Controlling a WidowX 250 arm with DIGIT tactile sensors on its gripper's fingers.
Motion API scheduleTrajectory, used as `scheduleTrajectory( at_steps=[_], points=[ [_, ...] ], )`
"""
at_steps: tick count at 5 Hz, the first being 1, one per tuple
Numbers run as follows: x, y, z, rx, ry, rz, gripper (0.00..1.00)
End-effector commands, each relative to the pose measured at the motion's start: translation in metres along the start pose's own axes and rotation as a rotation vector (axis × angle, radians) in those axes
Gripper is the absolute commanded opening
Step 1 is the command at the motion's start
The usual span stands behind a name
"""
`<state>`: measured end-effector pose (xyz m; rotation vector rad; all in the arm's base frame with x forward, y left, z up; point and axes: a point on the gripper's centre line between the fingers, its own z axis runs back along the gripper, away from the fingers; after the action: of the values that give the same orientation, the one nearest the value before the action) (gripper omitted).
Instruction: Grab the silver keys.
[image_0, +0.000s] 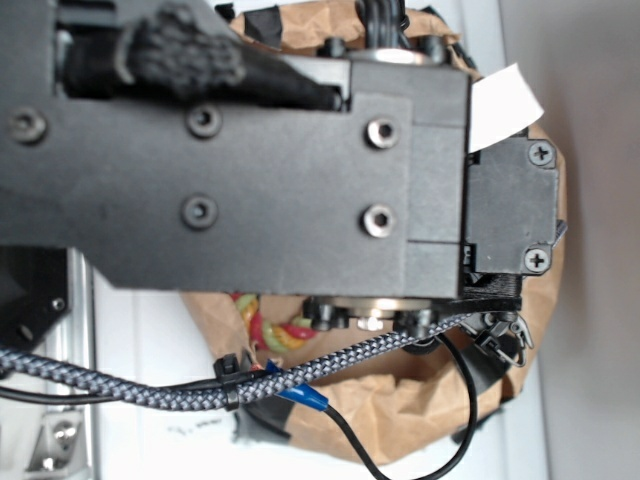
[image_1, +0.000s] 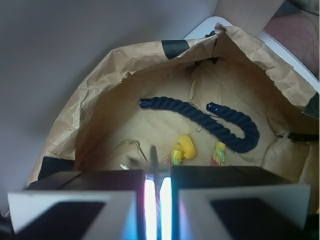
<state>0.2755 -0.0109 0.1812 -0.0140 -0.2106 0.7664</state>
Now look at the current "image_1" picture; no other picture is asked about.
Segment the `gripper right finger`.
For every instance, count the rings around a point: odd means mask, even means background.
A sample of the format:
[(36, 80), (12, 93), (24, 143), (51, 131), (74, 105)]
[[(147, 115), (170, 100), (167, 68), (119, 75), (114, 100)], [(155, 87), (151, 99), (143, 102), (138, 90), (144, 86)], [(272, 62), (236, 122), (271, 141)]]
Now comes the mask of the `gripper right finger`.
[(174, 166), (172, 239), (300, 240), (311, 188), (254, 166)]

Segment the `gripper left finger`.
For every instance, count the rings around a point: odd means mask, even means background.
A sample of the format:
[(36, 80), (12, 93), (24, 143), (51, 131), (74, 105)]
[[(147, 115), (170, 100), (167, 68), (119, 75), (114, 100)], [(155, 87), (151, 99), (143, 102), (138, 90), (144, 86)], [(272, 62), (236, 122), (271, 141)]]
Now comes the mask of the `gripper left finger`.
[(142, 170), (58, 172), (7, 195), (16, 240), (143, 240)]

